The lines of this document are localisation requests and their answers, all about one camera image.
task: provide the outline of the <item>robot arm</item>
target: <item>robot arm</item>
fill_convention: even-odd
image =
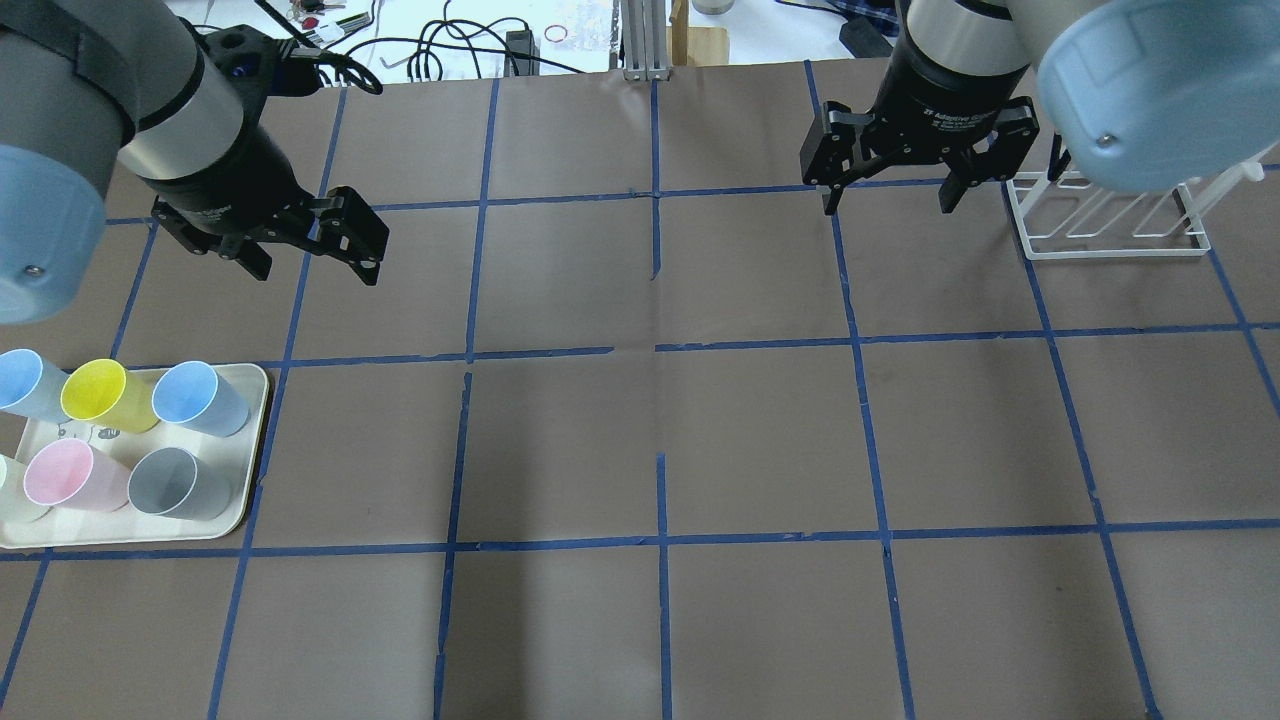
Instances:
[[[191,252],[265,279],[259,243],[287,242],[374,284],[387,227],[351,188],[301,188],[259,127],[268,95],[319,90],[319,59],[244,26],[202,37],[160,0],[0,0],[0,323],[76,296],[116,158]]]
[[[947,165],[943,213],[1007,179],[1039,132],[1030,100],[1010,99],[1029,64],[1071,158],[1112,190],[1167,190],[1280,138],[1280,0],[900,0],[900,14],[872,109],[826,102],[800,152],[827,214],[891,165]]]

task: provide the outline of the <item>white tray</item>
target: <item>white tray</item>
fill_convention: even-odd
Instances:
[[[9,550],[69,544],[102,544],[115,542],[163,542],[211,539],[225,536],[239,525],[248,502],[248,489],[253,480],[259,437],[266,415],[270,379],[257,365],[215,365],[218,373],[244,396],[250,406],[248,423],[228,438],[211,437],[159,423],[142,434],[120,433],[72,420],[56,425],[41,420],[28,420],[18,445],[17,460],[31,459],[46,445],[61,437],[88,441],[124,465],[133,468],[143,455],[161,447],[180,447],[196,455],[214,469],[232,478],[232,501],[227,510],[212,520],[175,520],[157,518],[136,510],[132,505],[113,512],[88,512],[54,507],[35,523],[0,523],[0,547]],[[152,384],[164,374],[159,370],[134,370]]]

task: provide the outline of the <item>pink plastic cup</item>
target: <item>pink plastic cup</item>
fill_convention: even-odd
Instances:
[[[110,512],[129,500],[129,469],[82,439],[64,438],[27,462],[22,487],[36,505]]]

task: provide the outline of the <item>white wire rack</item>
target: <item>white wire rack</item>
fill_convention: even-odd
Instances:
[[[1240,181],[1262,181],[1262,155],[1165,192],[1106,190],[1078,170],[1056,182],[1044,172],[1018,173],[1006,182],[1018,238],[1030,260],[1203,255],[1211,247],[1204,215]]]

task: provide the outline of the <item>yellow plastic cup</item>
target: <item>yellow plastic cup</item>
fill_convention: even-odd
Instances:
[[[151,411],[151,388],[115,360],[93,360],[67,378],[63,413],[73,420],[145,433],[160,421]]]

